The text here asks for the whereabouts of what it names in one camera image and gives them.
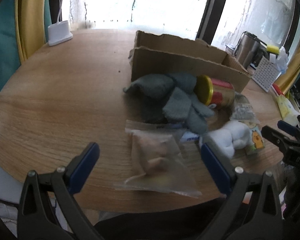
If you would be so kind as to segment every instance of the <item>curtain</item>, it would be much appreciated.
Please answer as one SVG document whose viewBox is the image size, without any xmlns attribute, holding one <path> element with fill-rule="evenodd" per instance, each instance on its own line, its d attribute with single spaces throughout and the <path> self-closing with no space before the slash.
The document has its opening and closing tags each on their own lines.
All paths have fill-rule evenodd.
<svg viewBox="0 0 300 240">
<path fill-rule="evenodd" d="M 19 66 L 14 0 L 2 0 L 0 2 L 0 91 Z"/>
<path fill-rule="evenodd" d="M 287 72 L 281 75 L 277 80 L 276 84 L 279 86 L 281 91 L 286 94 L 290 88 L 293 86 L 295 80 L 297 79 L 300 73 L 300 47 L 297 49 L 295 54 L 293 55 L 289 65 Z"/>
<path fill-rule="evenodd" d="M 15 0 L 15 22 L 21 63 L 45 44 L 45 0 Z"/>
</svg>

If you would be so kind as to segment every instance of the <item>yellow sponge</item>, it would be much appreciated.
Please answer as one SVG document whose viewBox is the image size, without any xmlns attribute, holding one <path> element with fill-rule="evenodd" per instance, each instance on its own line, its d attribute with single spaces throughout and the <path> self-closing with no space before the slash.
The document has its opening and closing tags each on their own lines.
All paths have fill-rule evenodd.
<svg viewBox="0 0 300 240">
<path fill-rule="evenodd" d="M 267 45 L 267 51 L 273 54 L 277 54 L 279 55 L 280 51 L 279 51 L 279 47 L 274 46 L 274 45 Z"/>
</svg>

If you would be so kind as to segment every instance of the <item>yellow curtain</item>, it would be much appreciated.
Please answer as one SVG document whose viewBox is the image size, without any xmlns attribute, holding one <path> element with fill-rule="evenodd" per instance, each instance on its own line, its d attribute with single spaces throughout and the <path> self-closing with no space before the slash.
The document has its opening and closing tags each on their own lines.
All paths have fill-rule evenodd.
<svg viewBox="0 0 300 240">
<path fill-rule="evenodd" d="M 16 35 L 23 63 L 45 44 L 44 0 L 15 0 Z"/>
<path fill-rule="evenodd" d="M 276 84 L 279 86 L 281 91 L 286 94 L 289 89 L 292 87 L 296 78 L 300 73 L 300 47 L 297 49 L 295 54 L 293 55 L 289 65 L 287 72 L 281 75 L 277 80 Z"/>
</svg>

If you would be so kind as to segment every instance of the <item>torn cardboard flap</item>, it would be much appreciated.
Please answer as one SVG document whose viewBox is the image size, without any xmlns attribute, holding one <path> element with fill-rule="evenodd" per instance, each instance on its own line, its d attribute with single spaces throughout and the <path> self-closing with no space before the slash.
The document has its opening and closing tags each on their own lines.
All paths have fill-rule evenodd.
<svg viewBox="0 0 300 240">
<path fill-rule="evenodd" d="M 137 31 L 129 59 L 131 81 L 151 73 L 188 72 L 230 82 L 237 92 L 241 92 L 250 80 L 240 63 L 225 51 L 204 41 L 169 34 L 157 36 Z"/>
</svg>

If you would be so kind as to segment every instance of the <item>small box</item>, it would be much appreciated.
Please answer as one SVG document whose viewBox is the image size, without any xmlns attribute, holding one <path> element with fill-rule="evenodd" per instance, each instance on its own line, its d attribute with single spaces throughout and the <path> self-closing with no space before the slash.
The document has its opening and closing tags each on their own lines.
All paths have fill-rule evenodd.
<svg viewBox="0 0 300 240">
<path fill-rule="evenodd" d="M 151 73 L 188 72 L 227 81 L 235 91 L 241 92 L 250 80 L 234 57 L 200 39 L 191 41 L 169 34 L 157 36 L 137 31 L 129 59 L 131 81 Z"/>
<path fill-rule="evenodd" d="M 248 142 L 248 145 L 244 148 L 246 155 L 251 155 L 259 152 L 265 147 L 265 144 L 258 125 L 253 122 L 242 122 L 248 125 L 248 127 L 250 128 L 250 140 Z"/>
</svg>

